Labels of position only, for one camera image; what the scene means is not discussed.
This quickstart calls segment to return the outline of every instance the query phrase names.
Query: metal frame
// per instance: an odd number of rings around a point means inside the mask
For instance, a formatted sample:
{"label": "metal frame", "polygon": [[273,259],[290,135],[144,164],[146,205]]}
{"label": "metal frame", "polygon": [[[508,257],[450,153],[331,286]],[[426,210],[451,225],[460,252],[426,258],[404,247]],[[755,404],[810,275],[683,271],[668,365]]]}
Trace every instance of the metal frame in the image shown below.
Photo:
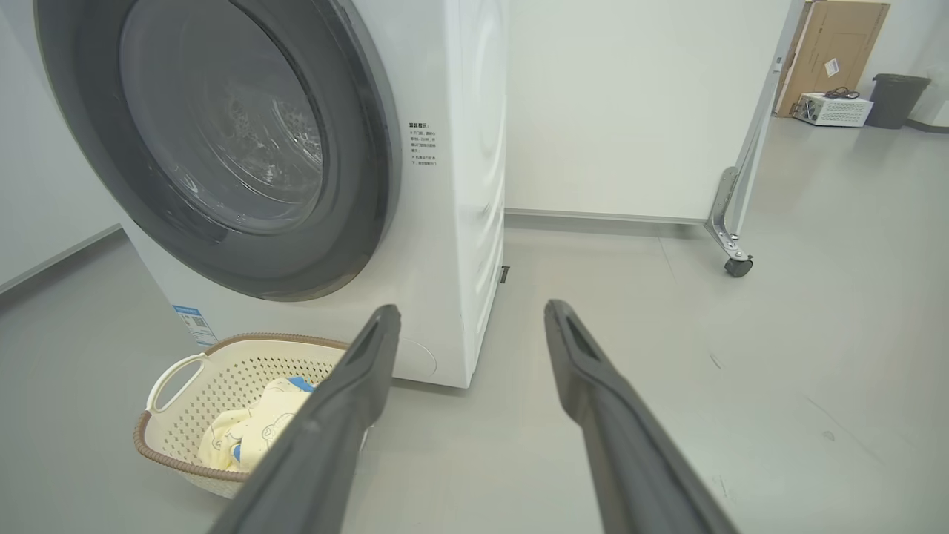
{"label": "metal frame", "polygon": [[[764,86],[761,87],[761,94],[758,96],[758,104],[754,109],[748,133],[745,135],[745,142],[741,145],[741,152],[738,153],[735,166],[728,167],[722,172],[715,202],[712,204],[712,213],[705,221],[705,229],[709,231],[730,260],[748,261],[752,258],[738,246],[737,232],[741,228],[745,210],[748,208],[748,197],[751,194],[751,185],[754,181],[758,158],[761,155],[761,145],[768,129],[768,119],[772,114],[774,97],[781,78],[781,67],[786,59],[785,55],[791,49],[791,39],[794,37],[804,4],[805,0],[791,0],[788,6],[784,28],[781,29],[781,36],[778,38],[777,48],[772,57],[771,70],[765,78]],[[734,232],[729,230],[726,221],[726,216],[730,211],[738,217]]]}

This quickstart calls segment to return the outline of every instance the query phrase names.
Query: gray floor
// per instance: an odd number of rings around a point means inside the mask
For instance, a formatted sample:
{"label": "gray floor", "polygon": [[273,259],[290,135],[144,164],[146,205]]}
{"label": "gray floor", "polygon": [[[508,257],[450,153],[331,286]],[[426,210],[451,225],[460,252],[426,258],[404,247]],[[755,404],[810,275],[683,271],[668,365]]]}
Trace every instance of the gray floor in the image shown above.
{"label": "gray floor", "polygon": [[[550,297],[742,531],[944,530],[949,136],[792,120],[770,135],[743,279],[695,229],[511,229],[472,387],[393,388],[345,531],[600,529],[553,387]],[[132,247],[113,239],[0,298],[0,531],[206,530],[225,501],[132,447],[153,381],[194,349]]]}

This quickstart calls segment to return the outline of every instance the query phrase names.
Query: white handle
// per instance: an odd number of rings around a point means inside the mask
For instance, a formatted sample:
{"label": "white handle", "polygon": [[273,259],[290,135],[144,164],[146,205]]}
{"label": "white handle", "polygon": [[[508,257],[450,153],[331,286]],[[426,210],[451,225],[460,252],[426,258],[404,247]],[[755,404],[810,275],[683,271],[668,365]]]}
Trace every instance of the white handle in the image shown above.
{"label": "white handle", "polygon": [[175,396],[172,397],[172,400],[168,401],[165,404],[165,406],[159,408],[157,404],[158,396],[161,394],[161,391],[165,389],[165,384],[167,384],[168,381],[172,379],[172,376],[175,376],[175,373],[181,371],[181,368],[185,367],[186,365],[190,363],[196,362],[198,360],[206,360],[206,359],[208,359],[208,355],[205,353],[195,354],[192,356],[188,356],[187,358],[183,358],[182,360],[178,361],[175,365],[165,370],[165,372],[163,372],[161,376],[158,378],[158,381],[155,383],[155,385],[152,386],[152,392],[148,393],[148,400],[145,401],[145,409],[148,411],[151,411],[153,415],[156,413],[162,413],[163,411],[168,409],[168,407],[171,406],[172,403],[174,403],[178,399],[178,396],[181,395],[185,390],[187,390],[188,386],[190,386],[191,383],[195,381],[197,376],[201,374],[202,371],[204,371],[204,362],[203,361],[201,362],[201,367],[197,370],[197,372],[195,372],[194,375],[192,375],[190,379],[188,379],[188,383],[182,386],[181,389],[178,390],[177,393],[175,393]]}

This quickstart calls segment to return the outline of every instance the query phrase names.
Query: white electronic device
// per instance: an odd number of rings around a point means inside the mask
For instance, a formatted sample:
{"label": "white electronic device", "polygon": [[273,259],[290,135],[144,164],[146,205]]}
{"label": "white electronic device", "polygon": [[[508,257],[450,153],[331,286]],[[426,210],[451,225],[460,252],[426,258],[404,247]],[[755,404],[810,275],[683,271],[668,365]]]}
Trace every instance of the white electronic device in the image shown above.
{"label": "white electronic device", "polygon": [[830,98],[824,93],[804,93],[793,117],[815,126],[862,127],[873,103],[862,98]]}
{"label": "white electronic device", "polygon": [[507,0],[36,1],[66,121],[199,345],[350,341],[396,304],[395,376],[470,385],[503,257]]}

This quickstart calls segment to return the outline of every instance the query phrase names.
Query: laundry basket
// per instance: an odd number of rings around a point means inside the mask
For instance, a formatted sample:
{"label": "laundry basket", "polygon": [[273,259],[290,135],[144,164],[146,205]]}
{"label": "laundry basket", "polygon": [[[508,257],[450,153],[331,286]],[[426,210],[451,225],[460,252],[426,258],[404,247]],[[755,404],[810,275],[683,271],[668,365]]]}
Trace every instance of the laundry basket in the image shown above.
{"label": "laundry basket", "polygon": [[[139,453],[181,473],[195,486],[232,498],[249,473],[204,467],[197,449],[205,430],[225,410],[240,410],[260,398],[272,380],[302,376],[313,385],[333,371],[348,345],[292,334],[244,334],[225,339],[206,352],[168,368],[148,395],[135,427]],[[189,364],[198,371],[163,407],[158,396],[169,380]]]}

